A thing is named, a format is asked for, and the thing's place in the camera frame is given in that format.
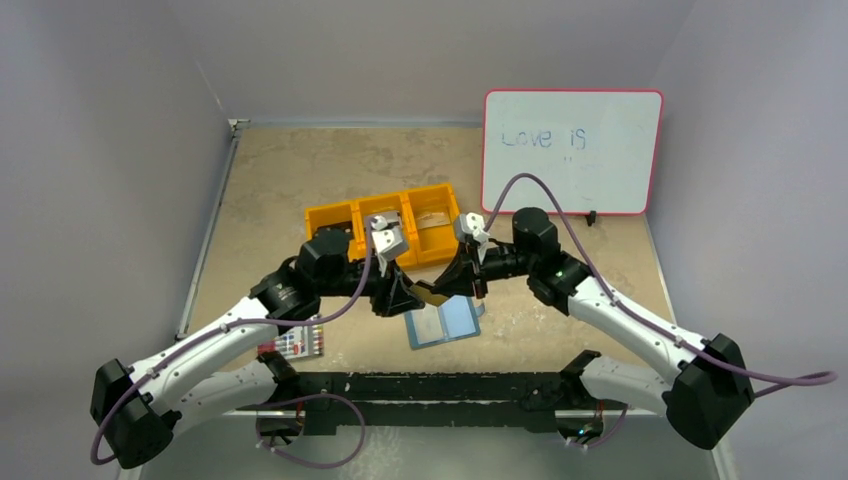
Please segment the blue card holder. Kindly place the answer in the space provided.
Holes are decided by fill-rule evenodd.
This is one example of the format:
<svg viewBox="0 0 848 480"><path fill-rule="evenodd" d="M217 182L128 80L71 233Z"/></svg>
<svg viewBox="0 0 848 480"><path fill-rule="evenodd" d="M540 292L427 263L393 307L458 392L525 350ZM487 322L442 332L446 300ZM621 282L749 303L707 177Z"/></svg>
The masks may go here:
<svg viewBox="0 0 848 480"><path fill-rule="evenodd" d="M436 345L479 336L480 319L486 313L484 302L470 297L454 296L440 306L404 314L410 348L420 350Z"/></svg>

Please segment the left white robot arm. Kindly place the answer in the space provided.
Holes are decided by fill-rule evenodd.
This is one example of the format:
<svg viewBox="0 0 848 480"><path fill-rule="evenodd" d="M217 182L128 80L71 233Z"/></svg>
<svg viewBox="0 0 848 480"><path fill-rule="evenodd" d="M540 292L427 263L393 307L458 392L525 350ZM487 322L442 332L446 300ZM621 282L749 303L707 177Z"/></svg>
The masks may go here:
<svg viewBox="0 0 848 480"><path fill-rule="evenodd" d="M362 297L380 317L423 307L397 263L409 249L402 227L377 216L368 221L365 240L364 257L352 260L348 235L323 229L207 326L130 365L103 363L89 407L97 425L90 462L133 469L208 417L264 402L289 407L298 382L282 372L282 359L223 368L294 328L336 320Z"/></svg>

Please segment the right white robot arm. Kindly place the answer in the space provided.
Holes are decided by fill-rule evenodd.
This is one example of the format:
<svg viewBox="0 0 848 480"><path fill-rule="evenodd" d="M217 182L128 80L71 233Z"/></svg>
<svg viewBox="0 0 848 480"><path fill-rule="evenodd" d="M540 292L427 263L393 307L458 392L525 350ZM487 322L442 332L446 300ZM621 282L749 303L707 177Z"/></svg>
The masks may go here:
<svg viewBox="0 0 848 480"><path fill-rule="evenodd" d="M515 213L509 242L495 240L484 227L476 213L455 219L458 249L433 293L481 299L489 282L523 276L542 304L600 330L645 363L582 353L563 371L561 392L569 404L613 400L648 410L690 444L711 450L753 403L734 340L687 331L611 288L587 263L562 250L557 227L543 210Z"/></svg>

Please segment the gold card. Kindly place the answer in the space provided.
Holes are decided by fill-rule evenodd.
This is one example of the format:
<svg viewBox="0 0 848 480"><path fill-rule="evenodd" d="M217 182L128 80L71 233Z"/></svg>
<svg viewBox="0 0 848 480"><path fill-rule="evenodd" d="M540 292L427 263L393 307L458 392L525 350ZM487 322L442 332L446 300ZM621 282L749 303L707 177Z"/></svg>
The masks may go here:
<svg viewBox="0 0 848 480"><path fill-rule="evenodd" d="M433 285L425 281L416 282L410 287L410 291L424 303L434 307L440 307L450 299L449 296L435 293L433 291Z"/></svg>
<svg viewBox="0 0 848 480"><path fill-rule="evenodd" d="M450 212L444 209L422 210L415 214L415 224L419 230L449 226L452 224L452 217Z"/></svg>

